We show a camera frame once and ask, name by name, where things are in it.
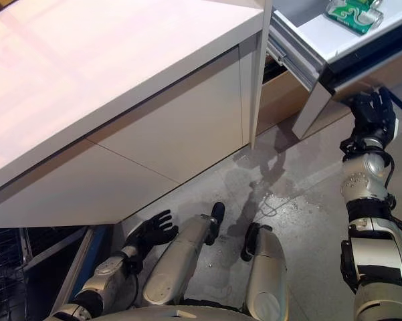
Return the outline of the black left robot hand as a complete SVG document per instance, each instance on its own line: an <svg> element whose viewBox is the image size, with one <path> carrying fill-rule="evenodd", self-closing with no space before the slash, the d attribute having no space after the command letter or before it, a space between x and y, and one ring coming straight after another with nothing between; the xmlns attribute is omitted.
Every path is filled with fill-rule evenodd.
<svg viewBox="0 0 402 321"><path fill-rule="evenodd" d="M153 247L174 240L178 232L179 227L172 222L171 210L167 209L143 221L129 234L123 247L136 248L137 254L144 259Z"/></svg>

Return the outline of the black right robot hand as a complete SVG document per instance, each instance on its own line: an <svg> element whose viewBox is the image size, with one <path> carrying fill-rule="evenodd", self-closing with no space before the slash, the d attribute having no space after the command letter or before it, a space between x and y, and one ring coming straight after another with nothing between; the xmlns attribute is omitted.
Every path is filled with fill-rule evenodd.
<svg viewBox="0 0 402 321"><path fill-rule="evenodd" d="M356 94L349 107L355 118L351 138L356 142L372 138L386 149L395 137L397 120L389 90L380 87L370 94Z"/></svg>

